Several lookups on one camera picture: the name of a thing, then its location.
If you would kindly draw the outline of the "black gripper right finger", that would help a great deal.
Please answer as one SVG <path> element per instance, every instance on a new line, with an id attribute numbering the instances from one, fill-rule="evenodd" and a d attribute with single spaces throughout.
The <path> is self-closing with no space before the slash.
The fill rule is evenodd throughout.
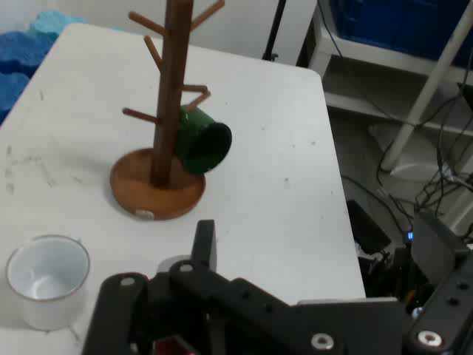
<path id="1" fill-rule="evenodd" d="M 411 252 L 434 291 L 406 333 L 406 352 L 471 354 L 472 250 L 432 212 L 419 212 Z"/>

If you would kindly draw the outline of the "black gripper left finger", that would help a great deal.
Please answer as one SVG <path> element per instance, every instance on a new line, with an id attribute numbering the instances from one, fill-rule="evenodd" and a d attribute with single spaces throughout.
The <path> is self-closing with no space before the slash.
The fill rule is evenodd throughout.
<path id="1" fill-rule="evenodd" d="M 101 285 L 84 354 L 294 354 L 290 306 L 214 270 L 213 220 L 197 223 L 189 257 L 153 278 L 116 274 Z"/>

